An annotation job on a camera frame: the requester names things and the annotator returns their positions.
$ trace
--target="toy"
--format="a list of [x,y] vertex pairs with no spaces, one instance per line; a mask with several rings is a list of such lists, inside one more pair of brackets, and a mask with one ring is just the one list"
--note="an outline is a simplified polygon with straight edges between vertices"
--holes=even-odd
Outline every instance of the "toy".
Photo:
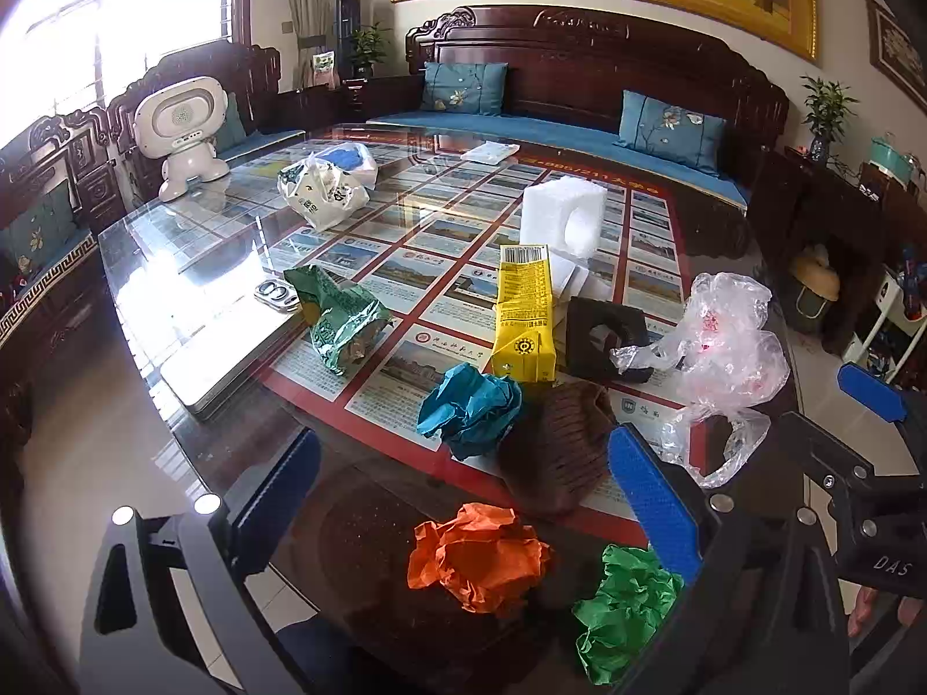
[[136,109],[133,130],[149,159],[167,155],[161,166],[161,201],[187,192],[187,180],[216,180],[229,171],[209,141],[225,122],[228,96],[215,78],[190,78],[145,98]]

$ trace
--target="yellow carton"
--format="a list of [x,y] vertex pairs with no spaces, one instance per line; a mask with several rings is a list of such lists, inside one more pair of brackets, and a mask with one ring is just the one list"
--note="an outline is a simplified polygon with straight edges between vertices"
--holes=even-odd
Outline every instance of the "yellow carton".
[[547,246],[502,246],[492,372],[552,382],[556,360]]

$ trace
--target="brown knit beanie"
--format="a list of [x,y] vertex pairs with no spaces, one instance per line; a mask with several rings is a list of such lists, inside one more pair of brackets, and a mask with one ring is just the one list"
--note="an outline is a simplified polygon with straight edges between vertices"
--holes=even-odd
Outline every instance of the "brown knit beanie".
[[497,453],[518,509],[556,515],[576,508],[605,476],[617,425],[608,394],[591,382],[565,383],[527,402]]

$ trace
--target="human hand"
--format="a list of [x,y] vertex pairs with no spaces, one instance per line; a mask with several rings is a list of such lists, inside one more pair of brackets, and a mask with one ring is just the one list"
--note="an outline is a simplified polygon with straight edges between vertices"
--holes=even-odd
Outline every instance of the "human hand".
[[[859,634],[863,625],[873,614],[873,603],[875,603],[875,598],[878,595],[879,591],[873,587],[861,587],[859,593],[856,593],[856,605],[850,612],[849,619],[846,622],[846,631],[851,638],[855,638]],[[898,623],[902,627],[910,627],[914,624],[914,620],[917,619],[922,607],[924,607],[924,602],[919,598],[905,596],[905,598],[901,599],[901,603],[898,604]]]

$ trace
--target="plastic bag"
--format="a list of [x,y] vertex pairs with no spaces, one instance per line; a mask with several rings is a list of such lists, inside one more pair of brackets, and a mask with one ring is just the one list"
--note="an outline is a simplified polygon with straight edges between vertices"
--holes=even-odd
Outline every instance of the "plastic bag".
[[496,141],[486,141],[485,143],[462,153],[461,159],[467,162],[479,162],[480,164],[499,164],[504,159],[508,159],[521,148],[517,143],[497,143]]
[[[773,399],[789,378],[779,338],[762,331],[771,298],[769,289],[742,274],[699,274],[674,331],[653,345],[610,352],[621,372],[666,371],[683,361],[680,391],[691,403],[664,423],[655,449],[664,462],[683,465],[700,487],[726,484],[768,434],[768,416],[748,408]],[[733,431],[724,465],[703,477],[689,464],[689,428],[713,415],[727,417]]]
[[370,149],[363,143],[347,141],[337,146],[331,146],[321,152],[315,152],[316,157],[331,162],[335,166],[351,173],[354,180],[365,188],[377,187],[377,172],[379,165]]
[[[314,153],[295,164],[284,167],[277,175],[277,189],[286,203],[305,217],[305,220],[315,229],[328,229],[335,226],[370,201],[370,195],[362,182],[362,179],[371,179],[371,170],[367,168],[368,163],[364,161],[364,153],[354,148],[350,151],[342,149],[346,145],[363,149],[369,158],[369,164],[374,166],[372,180],[375,184],[377,182],[377,162],[360,143],[341,144],[341,146],[326,149],[321,153]],[[340,155],[334,155],[335,159],[350,159],[353,163],[357,157],[360,157],[360,164],[351,172],[346,172],[323,158],[326,153],[338,150],[342,152]]]

